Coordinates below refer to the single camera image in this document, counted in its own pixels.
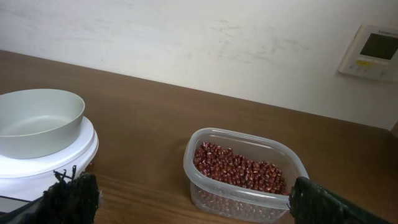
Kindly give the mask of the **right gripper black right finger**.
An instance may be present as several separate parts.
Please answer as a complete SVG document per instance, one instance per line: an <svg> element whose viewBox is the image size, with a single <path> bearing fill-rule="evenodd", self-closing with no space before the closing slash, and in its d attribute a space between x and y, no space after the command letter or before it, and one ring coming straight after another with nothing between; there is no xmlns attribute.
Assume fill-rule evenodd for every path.
<svg viewBox="0 0 398 224"><path fill-rule="evenodd" d="M295 224L391 224L306 177L298 177L288 208Z"/></svg>

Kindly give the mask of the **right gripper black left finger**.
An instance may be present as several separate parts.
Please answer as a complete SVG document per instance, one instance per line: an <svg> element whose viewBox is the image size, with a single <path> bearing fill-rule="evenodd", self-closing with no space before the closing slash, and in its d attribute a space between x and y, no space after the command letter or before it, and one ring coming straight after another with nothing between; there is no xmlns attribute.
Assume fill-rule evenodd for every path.
<svg viewBox="0 0 398 224"><path fill-rule="evenodd" d="M96 176L76 176L54 171L57 182L43 195L1 216L1 224L92 224L100 207L100 191Z"/></svg>

